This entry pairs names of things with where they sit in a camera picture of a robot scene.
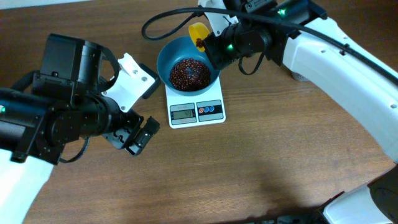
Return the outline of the yellow measuring scoop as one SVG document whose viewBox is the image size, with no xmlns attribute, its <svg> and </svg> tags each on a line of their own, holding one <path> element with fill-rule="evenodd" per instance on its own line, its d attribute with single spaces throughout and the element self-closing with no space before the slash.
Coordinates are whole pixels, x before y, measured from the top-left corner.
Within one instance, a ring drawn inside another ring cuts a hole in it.
<svg viewBox="0 0 398 224">
<path fill-rule="evenodd" d="M 188 32 L 197 50 L 199 50 L 200 52 L 204 52 L 205 47 L 203 41 L 210 34 L 207 26 L 201 22 L 196 22 L 188 27 Z"/>
</svg>

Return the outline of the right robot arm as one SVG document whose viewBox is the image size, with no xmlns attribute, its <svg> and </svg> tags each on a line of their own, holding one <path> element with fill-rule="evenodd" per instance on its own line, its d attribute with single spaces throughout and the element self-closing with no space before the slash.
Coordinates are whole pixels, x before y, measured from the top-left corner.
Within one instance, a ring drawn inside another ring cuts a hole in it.
<svg viewBox="0 0 398 224">
<path fill-rule="evenodd" d="M 199 1 L 213 66 L 259 54 L 322 89 L 397 160 L 397 72 L 350 39 L 313 1 Z"/>
</svg>

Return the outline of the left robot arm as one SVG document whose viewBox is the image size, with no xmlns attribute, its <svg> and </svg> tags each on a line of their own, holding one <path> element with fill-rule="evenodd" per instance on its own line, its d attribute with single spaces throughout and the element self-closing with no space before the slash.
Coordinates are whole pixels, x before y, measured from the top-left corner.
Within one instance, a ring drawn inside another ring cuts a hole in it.
<svg viewBox="0 0 398 224">
<path fill-rule="evenodd" d="M 50 34 L 41 68 L 1 90 L 1 222 L 22 223 L 63 161 L 70 143 L 102 136 L 139 155 L 160 125 L 133 110 L 160 85 L 158 74 L 125 54 L 87 40 Z"/>
</svg>

